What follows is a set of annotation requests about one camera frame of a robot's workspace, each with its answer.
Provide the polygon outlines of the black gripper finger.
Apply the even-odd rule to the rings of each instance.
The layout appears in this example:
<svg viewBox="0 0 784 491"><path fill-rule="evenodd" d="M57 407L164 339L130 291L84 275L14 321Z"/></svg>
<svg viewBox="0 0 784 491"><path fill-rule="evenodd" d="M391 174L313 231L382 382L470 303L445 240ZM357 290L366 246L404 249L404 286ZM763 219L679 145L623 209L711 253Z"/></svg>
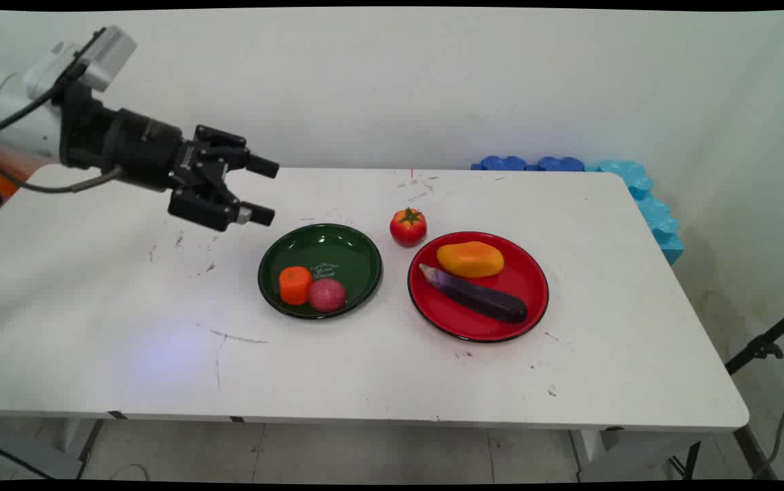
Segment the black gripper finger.
<svg viewBox="0 0 784 491"><path fill-rule="evenodd" d="M270 179L276 178L280 164L262 158L247 147L244 137L208 125L195 128L192 142L201 162L223 162L227 170L247 170Z"/></svg>
<svg viewBox="0 0 784 491"><path fill-rule="evenodd" d="M276 212L239 199L227 187L227 174L227 166L189 166L170 171L168 213L217 232L225 232L230 224L270 226Z"/></svg>

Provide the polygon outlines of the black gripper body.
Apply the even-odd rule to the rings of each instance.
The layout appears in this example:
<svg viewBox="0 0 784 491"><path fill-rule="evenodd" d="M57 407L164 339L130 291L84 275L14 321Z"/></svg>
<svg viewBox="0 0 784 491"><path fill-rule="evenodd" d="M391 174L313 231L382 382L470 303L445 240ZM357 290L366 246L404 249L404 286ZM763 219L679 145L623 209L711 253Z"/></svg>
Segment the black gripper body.
<svg viewBox="0 0 784 491"><path fill-rule="evenodd" d="M183 192L189 186L179 174L186 145L179 128L125 108L105 108L81 82L58 94L57 108L61 164L100 171L98 177L68 186L68 192L85 192L114 180L152 192Z"/></svg>

